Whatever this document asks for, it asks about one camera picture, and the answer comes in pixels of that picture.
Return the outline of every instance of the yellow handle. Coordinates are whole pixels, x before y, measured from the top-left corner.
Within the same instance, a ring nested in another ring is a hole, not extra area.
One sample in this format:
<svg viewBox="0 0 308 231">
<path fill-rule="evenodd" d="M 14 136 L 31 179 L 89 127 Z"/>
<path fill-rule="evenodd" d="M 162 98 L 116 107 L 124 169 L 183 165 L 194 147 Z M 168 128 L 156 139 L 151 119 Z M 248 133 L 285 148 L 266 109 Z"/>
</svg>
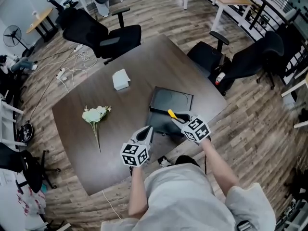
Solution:
<svg viewBox="0 0 308 231">
<path fill-rule="evenodd" d="M 169 113 L 169 115 L 172 117 L 172 118 L 175 118 L 175 119 L 178 119 L 176 116 L 175 116 L 175 114 L 173 113 L 173 111 L 172 110 L 168 110 L 168 113 Z"/>
</svg>

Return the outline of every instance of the person's arm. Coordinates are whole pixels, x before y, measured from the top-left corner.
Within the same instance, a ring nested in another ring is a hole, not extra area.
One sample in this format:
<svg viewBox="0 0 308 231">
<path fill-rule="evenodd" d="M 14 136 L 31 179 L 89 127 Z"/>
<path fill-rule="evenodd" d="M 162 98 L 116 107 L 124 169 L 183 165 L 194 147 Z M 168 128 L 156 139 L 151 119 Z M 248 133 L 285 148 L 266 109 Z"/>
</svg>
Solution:
<svg viewBox="0 0 308 231">
<path fill-rule="evenodd" d="M 201 142 L 206 158 L 211 165 L 215 180 L 222 189 L 222 192 L 227 196 L 228 191 L 233 186 L 239 186 L 239 179 L 234 174 L 230 166 L 218 154 L 209 139 L 204 139 Z"/>
<path fill-rule="evenodd" d="M 131 218 L 141 219 L 148 210 L 148 199 L 142 178 L 142 168 L 134 167 L 131 177 L 131 188 L 128 205 L 128 215 Z"/>
<path fill-rule="evenodd" d="M 11 59 L 14 60 L 14 61 L 15 61 L 15 59 L 17 58 L 17 56 L 12 55 L 12 54 L 9 54 L 9 53 L 7 53 L 6 56 L 7 56 L 8 58 L 11 58 Z"/>
</svg>

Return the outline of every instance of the wooden floor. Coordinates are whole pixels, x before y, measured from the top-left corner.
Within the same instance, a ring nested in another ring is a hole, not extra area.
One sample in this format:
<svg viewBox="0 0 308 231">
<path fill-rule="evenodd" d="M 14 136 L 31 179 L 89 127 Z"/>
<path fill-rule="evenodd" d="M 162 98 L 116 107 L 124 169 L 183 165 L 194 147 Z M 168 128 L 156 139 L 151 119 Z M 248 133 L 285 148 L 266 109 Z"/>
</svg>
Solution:
<svg viewBox="0 0 308 231">
<path fill-rule="evenodd" d="M 189 0 L 186 11 L 182 9 L 183 0 L 124 0 L 123 3 L 119 3 L 119 0 L 110 0 L 110 3 L 111 11 L 130 6 L 130 12 L 124 14 L 125 25 L 141 25 L 143 42 L 156 35 L 165 34 L 185 53 L 201 40 L 216 46 L 217 42 L 209 35 L 209 31 L 217 7 L 206 0 Z M 106 19 L 100 17 L 100 21 L 110 30 L 119 27 L 114 16 Z M 253 43 L 248 35 L 224 14 L 218 31 L 230 40 L 230 45 L 223 47 L 223 51 L 229 57 Z M 64 40 L 58 32 L 51 42 L 31 58 L 39 60 L 76 45 Z M 88 50 L 89 55 L 93 57 L 93 52 L 89 48 L 84 47 L 83 50 Z M 22 95 L 25 101 L 20 106 L 25 112 L 23 121 L 30 118 L 32 110 L 51 79 L 59 72 L 61 64 L 42 67 L 66 59 L 70 52 L 71 50 L 39 61 L 38 72 L 28 78 L 27 89 Z M 67 60 L 62 67 L 72 69 L 74 61 L 75 57 Z M 103 60 L 99 59 L 94 67 L 87 70 L 88 75 L 95 73 L 101 67 Z M 81 58 L 77 59 L 76 68 L 85 69 Z M 71 90 L 72 75 L 67 71 L 65 76 L 68 77 L 65 82 L 67 88 Z M 84 72 L 76 72 L 75 85 L 85 78 Z M 290 176 L 292 167 L 296 165 L 296 157 L 298 155 L 304 159 L 307 157 L 307 129 L 293 129 L 293 123 L 297 122 L 298 110 L 305 104 L 299 100 L 297 108 L 287 109 L 280 97 L 280 93 L 285 89 L 282 82 L 275 78 L 275 90 L 270 90 L 266 78 L 263 78 L 260 84 L 256 83 L 256 78 L 254 76 L 236 80 L 226 96 L 228 107 L 209 125 L 213 132 L 211 136 L 213 144 L 239 176 L 241 184 L 247 187 L 252 182 L 259 182 L 278 216 L 290 201 L 290 198 L 284 199 L 287 189 L 283 183 Z M 116 219 L 117 216 L 102 192 L 87 196 L 64 152 L 51 108 L 66 93 L 62 83 L 56 79 L 51 81 L 32 116 L 31 123 L 35 128 L 35 136 L 27 149 L 36 156 L 40 156 L 43 150 L 49 150 L 46 165 L 62 169 L 62 172 L 50 176 L 58 188 L 48 190 L 46 194 L 47 219 L 54 219 L 55 223 L 65 220 L 72 224 L 74 230 L 99 230 L 102 221 Z M 193 156 L 204 165 L 201 149 L 190 142 L 179 146 L 167 157 L 174 160 L 180 154 Z M 147 175 L 157 168 L 157 163 L 148 166 Z M 216 195 L 223 200 L 221 190 L 215 183 L 210 169 L 208 171 Z M 122 217 L 127 216 L 129 188 L 130 179 L 127 179 L 104 190 L 106 197 Z"/>
</svg>

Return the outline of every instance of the cloth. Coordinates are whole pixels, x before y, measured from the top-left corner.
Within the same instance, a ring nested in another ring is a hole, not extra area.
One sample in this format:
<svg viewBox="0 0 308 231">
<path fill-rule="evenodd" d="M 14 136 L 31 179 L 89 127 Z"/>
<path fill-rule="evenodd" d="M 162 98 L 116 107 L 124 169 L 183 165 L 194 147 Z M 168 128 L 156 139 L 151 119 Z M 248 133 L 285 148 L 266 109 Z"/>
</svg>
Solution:
<svg viewBox="0 0 308 231">
<path fill-rule="evenodd" d="M 275 214 L 260 185 L 232 187 L 225 203 L 214 196 L 205 173 L 191 163 L 159 169 L 145 180 L 148 210 L 138 220 L 102 223 L 101 231 L 234 231 L 248 220 L 257 231 L 273 231 Z"/>
</svg>

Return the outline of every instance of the power strip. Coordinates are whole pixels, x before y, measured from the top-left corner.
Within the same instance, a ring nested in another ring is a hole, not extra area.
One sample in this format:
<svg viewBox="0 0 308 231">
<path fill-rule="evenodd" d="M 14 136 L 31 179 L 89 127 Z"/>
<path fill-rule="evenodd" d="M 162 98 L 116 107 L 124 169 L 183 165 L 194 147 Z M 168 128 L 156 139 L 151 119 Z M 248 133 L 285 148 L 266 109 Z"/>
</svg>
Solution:
<svg viewBox="0 0 308 231">
<path fill-rule="evenodd" d="M 56 75 L 56 78 L 57 78 L 59 81 L 67 80 L 66 77 L 61 78 L 62 75 L 64 74 L 64 72 L 65 72 L 65 68 L 62 68 L 62 69 L 60 70 L 60 72 Z"/>
<path fill-rule="evenodd" d="M 77 52 L 78 50 L 80 50 L 83 47 L 82 44 L 78 44 L 76 49 L 74 49 L 74 52 Z"/>
</svg>

